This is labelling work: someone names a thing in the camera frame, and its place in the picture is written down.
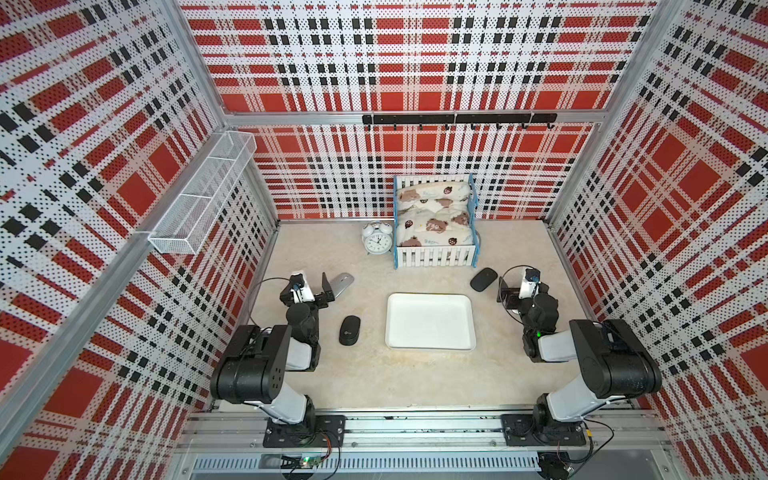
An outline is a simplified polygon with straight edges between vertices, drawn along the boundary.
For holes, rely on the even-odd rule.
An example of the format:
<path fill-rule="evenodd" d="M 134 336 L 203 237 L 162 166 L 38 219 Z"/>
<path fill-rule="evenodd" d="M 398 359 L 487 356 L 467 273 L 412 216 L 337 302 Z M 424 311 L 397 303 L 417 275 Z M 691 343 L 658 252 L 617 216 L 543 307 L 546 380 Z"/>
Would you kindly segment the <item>silver mouse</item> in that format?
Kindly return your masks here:
<path fill-rule="evenodd" d="M 329 285 L 333 292 L 334 299 L 338 300 L 341 295 L 353 285 L 354 280 L 354 276 L 347 272 L 340 273 L 332 278 L 329 281 Z"/>

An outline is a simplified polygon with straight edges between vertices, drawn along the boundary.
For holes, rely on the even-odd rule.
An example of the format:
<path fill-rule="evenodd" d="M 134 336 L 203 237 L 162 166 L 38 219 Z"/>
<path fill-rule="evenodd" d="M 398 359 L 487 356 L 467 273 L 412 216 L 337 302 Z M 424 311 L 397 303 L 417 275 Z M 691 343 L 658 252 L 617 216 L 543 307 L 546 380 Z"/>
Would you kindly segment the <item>black mouse with logo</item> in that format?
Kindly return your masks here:
<path fill-rule="evenodd" d="M 338 341 L 342 346 L 353 346 L 358 342 L 361 319 L 356 315 L 346 316 L 340 326 Z"/>

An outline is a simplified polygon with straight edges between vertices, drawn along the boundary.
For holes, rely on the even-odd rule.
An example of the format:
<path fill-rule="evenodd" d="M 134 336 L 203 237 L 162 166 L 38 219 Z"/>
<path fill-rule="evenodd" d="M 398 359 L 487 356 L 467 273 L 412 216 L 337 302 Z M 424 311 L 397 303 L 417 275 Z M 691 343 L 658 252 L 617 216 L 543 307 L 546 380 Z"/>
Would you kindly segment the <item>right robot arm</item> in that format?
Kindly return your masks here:
<path fill-rule="evenodd" d="M 565 386 L 541 394 L 530 413 L 501 417 L 508 446 L 584 446 L 589 414 L 660 390 L 660 369 L 627 322 L 576 319 L 559 331 L 559 302 L 536 270 L 528 269 L 518 287 L 500 280 L 497 301 L 522 325 L 523 351 L 532 362 L 579 367 Z"/>

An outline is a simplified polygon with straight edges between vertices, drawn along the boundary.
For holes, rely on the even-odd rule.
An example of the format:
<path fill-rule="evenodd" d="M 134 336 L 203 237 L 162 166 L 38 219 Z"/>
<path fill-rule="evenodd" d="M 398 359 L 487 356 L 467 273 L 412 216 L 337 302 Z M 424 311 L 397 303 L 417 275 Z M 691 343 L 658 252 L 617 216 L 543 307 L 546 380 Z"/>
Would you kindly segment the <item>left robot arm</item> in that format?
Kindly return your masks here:
<path fill-rule="evenodd" d="M 342 273 L 312 291 L 302 271 L 286 279 L 279 299 L 287 307 L 286 323 L 235 330 L 210 379 L 214 399 L 250 405 L 267 416 L 266 448 L 304 447 L 316 439 L 331 445 L 329 434 L 317 426 L 312 399 L 293 389 L 288 372 L 312 372 L 321 354 L 319 311 L 334 302 L 354 278 Z"/>

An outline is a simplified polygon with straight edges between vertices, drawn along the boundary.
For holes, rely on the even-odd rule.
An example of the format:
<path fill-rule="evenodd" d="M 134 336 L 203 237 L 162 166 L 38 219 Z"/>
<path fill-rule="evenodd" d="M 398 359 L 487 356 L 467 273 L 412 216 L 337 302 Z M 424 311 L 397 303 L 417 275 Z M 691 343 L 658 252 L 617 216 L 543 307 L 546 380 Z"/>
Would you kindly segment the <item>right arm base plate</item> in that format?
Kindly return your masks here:
<path fill-rule="evenodd" d="M 581 447 L 588 441 L 580 423 L 546 421 L 540 423 L 533 414 L 504 414 L 500 417 L 507 446 Z"/>

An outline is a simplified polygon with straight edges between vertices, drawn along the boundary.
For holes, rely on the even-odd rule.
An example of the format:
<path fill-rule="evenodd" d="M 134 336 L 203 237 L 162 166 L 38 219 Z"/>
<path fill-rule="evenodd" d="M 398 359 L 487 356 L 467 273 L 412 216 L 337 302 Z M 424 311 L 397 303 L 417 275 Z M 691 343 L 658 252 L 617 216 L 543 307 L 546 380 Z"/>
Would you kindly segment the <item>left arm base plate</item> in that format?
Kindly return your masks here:
<path fill-rule="evenodd" d="M 343 415 L 319 415 L 299 424 L 279 424 L 269 419 L 263 437 L 264 448 L 341 447 L 347 418 Z"/>

